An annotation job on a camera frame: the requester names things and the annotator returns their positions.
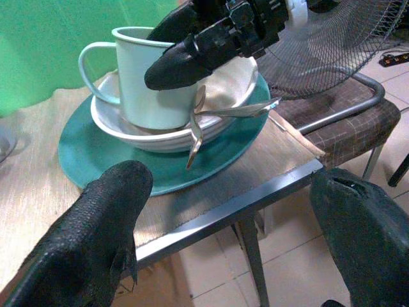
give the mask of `light blue mug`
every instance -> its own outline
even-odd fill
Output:
[[[95,42],[82,50],[79,71],[92,93],[103,101],[119,105],[122,116],[130,123],[148,129],[175,129],[189,122],[197,85],[168,91],[152,91],[146,87],[145,72],[173,44],[146,40],[151,30],[145,27],[113,29],[115,43]],[[116,49],[120,98],[102,93],[86,74],[86,54],[96,48]]]

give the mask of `teal plate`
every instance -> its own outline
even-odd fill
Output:
[[[265,80],[259,76],[248,104],[270,98]],[[151,196],[170,193],[196,184],[241,156],[263,128],[267,115],[237,119],[217,139],[200,148],[189,171],[189,152],[155,153],[134,148],[100,130],[93,122],[88,97],[71,116],[58,145],[61,168],[80,188],[99,178],[111,166],[138,160],[153,174]]]

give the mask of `mug handle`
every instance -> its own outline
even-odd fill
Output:
[[[89,44],[87,47],[85,47],[81,51],[79,58],[78,58],[78,66],[79,66],[79,72],[81,74],[82,80],[84,80],[86,86],[99,99],[109,102],[110,104],[120,104],[120,99],[118,97],[104,94],[98,88],[96,88],[96,86],[89,80],[87,73],[85,71],[85,55],[91,49],[98,49],[98,48],[116,48],[116,43],[95,42],[95,43]]]

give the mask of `tile floor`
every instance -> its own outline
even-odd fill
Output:
[[[387,98],[409,107],[409,63],[377,64],[362,73],[384,85]],[[409,213],[409,174],[396,188],[387,179],[409,153],[409,112],[387,141],[371,181],[384,188]],[[369,153],[341,167],[361,175]],[[308,201],[308,188],[274,203],[274,231],[259,242],[271,306],[319,307],[327,299],[349,306],[349,293],[338,272]],[[238,241],[226,228],[180,252],[196,307],[248,306],[258,300]]]

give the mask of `green wall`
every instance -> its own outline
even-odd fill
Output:
[[[56,88],[83,86],[82,48],[112,42],[116,27],[155,26],[175,6],[176,0],[0,0],[0,117]],[[114,53],[95,51],[88,67],[97,79],[116,68]]]

